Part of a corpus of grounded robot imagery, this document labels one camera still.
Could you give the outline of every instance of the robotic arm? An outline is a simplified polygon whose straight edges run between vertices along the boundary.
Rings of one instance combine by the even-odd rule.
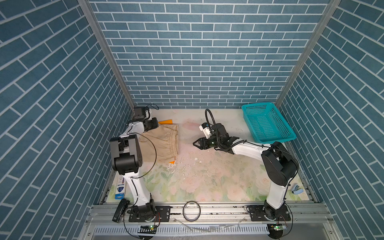
[[[208,121],[211,115],[213,125]],[[270,191],[264,202],[265,217],[275,220],[285,212],[285,194],[289,182],[298,171],[298,163],[280,142],[257,144],[238,137],[230,137],[221,123],[216,123],[209,109],[205,110],[206,121],[199,128],[205,137],[196,140],[193,145],[201,150],[213,147],[215,150],[231,154],[245,155],[263,161],[268,177],[271,179]]]
[[[137,135],[159,126],[157,119],[151,117],[151,109],[135,108],[133,120],[118,137],[110,139],[112,168],[123,175],[134,198],[133,212],[136,218],[152,218],[156,213],[151,194],[144,184],[141,171],[142,155]]]

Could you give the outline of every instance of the folded clothing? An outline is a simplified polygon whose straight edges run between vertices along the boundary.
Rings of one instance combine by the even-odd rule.
[[[158,128],[143,133],[156,147],[157,161],[168,163],[175,160],[179,151],[179,126],[162,124]],[[155,149],[148,139],[139,136],[139,144],[143,162],[153,162]]]

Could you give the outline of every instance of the teal plastic basket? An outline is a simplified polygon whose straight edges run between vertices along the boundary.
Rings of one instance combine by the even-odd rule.
[[[296,134],[273,103],[251,103],[241,108],[255,142],[271,144],[296,139]]]

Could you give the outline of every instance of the blue brick wall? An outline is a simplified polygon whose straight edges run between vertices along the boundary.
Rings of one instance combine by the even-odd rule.
[[[328,1],[91,4],[136,103],[239,108],[276,100]]]
[[[349,239],[384,233],[384,1],[342,0],[280,110]]]
[[[78,237],[130,113],[77,0],[0,1],[0,239]]]

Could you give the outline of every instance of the orange object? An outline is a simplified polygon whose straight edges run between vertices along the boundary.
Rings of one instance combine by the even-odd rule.
[[[173,124],[172,119],[160,121],[159,124]]]

